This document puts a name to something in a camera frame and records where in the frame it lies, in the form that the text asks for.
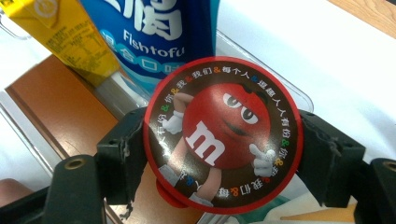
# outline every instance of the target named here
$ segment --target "round tin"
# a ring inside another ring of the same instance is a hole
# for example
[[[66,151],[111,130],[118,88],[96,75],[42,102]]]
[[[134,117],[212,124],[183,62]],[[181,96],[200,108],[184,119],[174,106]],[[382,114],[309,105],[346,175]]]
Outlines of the round tin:
[[[230,57],[187,63],[154,92],[144,122],[162,196],[215,214],[273,200],[303,151],[299,111],[265,69]]]

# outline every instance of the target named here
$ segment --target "cartoon hand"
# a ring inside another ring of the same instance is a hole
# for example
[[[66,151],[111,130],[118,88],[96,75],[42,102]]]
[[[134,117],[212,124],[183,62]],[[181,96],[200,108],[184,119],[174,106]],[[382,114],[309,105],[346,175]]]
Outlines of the cartoon hand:
[[[171,134],[181,132],[183,116],[184,113],[180,113],[174,110],[174,115],[169,120],[163,120],[163,127]]]
[[[253,161],[254,175],[259,175],[262,177],[271,176],[275,152],[270,149],[264,153],[260,151],[254,144],[250,144],[249,149],[251,154],[256,156],[256,159]]]

